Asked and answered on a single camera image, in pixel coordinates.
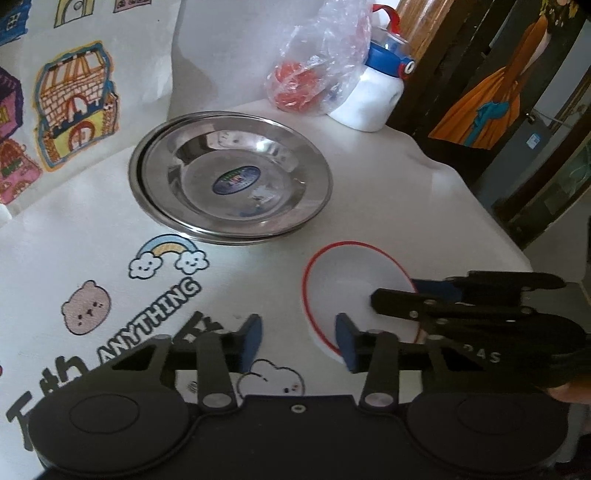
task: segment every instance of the cartoon house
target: cartoon house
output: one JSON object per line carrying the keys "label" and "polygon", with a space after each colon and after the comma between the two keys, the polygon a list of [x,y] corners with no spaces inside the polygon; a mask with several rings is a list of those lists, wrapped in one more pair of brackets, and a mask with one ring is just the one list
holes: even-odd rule
{"label": "cartoon house", "polygon": [[41,169],[12,139],[0,144],[0,203],[8,205],[41,176]]}
{"label": "cartoon house", "polygon": [[97,42],[62,55],[40,72],[37,141],[48,170],[117,130],[119,99],[112,69],[109,54]]}
{"label": "cartoon house", "polygon": [[141,5],[149,5],[152,0],[115,0],[115,12],[122,12],[133,7],[140,7]]}
{"label": "cartoon house", "polygon": [[0,142],[22,126],[22,87],[0,67]]}
{"label": "cartoon house", "polygon": [[55,28],[63,24],[92,15],[95,0],[60,0],[57,4]]}
{"label": "cartoon house", "polygon": [[27,20],[33,0],[20,0],[0,19],[0,46],[27,33]]}

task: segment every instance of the white circle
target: white circle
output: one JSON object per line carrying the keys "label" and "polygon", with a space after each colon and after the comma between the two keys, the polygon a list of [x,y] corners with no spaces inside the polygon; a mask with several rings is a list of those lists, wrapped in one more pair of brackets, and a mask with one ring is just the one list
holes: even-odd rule
{"label": "white circle", "polygon": [[414,60],[409,61],[407,65],[404,67],[404,73],[410,75],[412,72],[414,72],[415,66],[416,62]]}
{"label": "white circle", "polygon": [[225,393],[210,393],[203,398],[203,404],[209,408],[224,408],[232,402]]}
{"label": "white circle", "polygon": [[367,395],[367,397],[365,397],[364,400],[367,405],[373,408],[385,408],[394,403],[394,398],[392,395],[381,392],[370,393]]}
{"label": "white circle", "polygon": [[292,405],[291,411],[293,413],[304,413],[306,411],[306,407],[303,405]]}

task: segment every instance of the bear face print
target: bear face print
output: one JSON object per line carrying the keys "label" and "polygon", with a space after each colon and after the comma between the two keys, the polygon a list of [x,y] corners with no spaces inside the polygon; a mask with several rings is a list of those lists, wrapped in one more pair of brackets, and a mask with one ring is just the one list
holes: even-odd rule
{"label": "bear face print", "polygon": [[86,335],[105,321],[111,298],[104,288],[89,280],[61,306],[66,327],[74,335]]}

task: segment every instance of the stainless steel plate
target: stainless steel plate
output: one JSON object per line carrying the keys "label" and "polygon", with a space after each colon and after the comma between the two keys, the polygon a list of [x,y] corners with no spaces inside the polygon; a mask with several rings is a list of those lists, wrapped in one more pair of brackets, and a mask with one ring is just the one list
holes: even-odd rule
{"label": "stainless steel plate", "polygon": [[281,235],[322,210],[332,175],[313,144],[271,120],[207,113],[170,122],[134,153],[137,186],[154,208],[228,240]]}
{"label": "stainless steel plate", "polygon": [[[186,226],[172,220],[167,215],[163,214],[160,210],[158,210],[150,201],[147,199],[144,188],[141,182],[139,181],[138,176],[138,166],[141,163],[141,159],[143,158],[145,151],[147,148],[153,143],[153,141],[159,138],[163,133],[167,132],[169,129],[174,128],[176,125],[181,125],[186,122],[193,122],[196,119],[202,118],[204,116],[215,116],[215,115],[227,115],[228,112],[224,111],[209,111],[209,112],[198,112],[198,113],[190,113],[189,115],[181,116],[175,119],[170,120],[166,124],[162,124],[156,128],[154,128],[151,132],[149,132],[138,144],[137,148],[135,149],[131,160],[129,162],[129,184],[131,190],[133,192],[134,198],[138,202],[138,204],[142,207],[142,209],[150,215],[156,222],[164,225],[180,235],[185,237],[197,240],[199,242],[205,242],[208,244],[216,244],[216,245],[256,245],[263,242],[268,242],[270,239],[265,238],[251,238],[251,239],[239,239],[239,238],[224,238],[220,236],[211,236],[206,235],[204,233],[198,233],[194,229],[187,228]],[[286,233],[284,235],[278,235],[276,237],[272,237],[271,239],[282,238],[291,234],[292,232]]]}

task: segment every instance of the blue bottle cap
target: blue bottle cap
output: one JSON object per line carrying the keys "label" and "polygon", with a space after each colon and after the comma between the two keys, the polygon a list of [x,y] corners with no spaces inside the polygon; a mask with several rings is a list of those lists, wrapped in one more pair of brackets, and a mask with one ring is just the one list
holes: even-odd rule
{"label": "blue bottle cap", "polygon": [[369,44],[368,59],[365,64],[391,77],[406,79],[415,67],[415,61],[406,55],[400,55],[396,50],[386,50],[375,42]]}

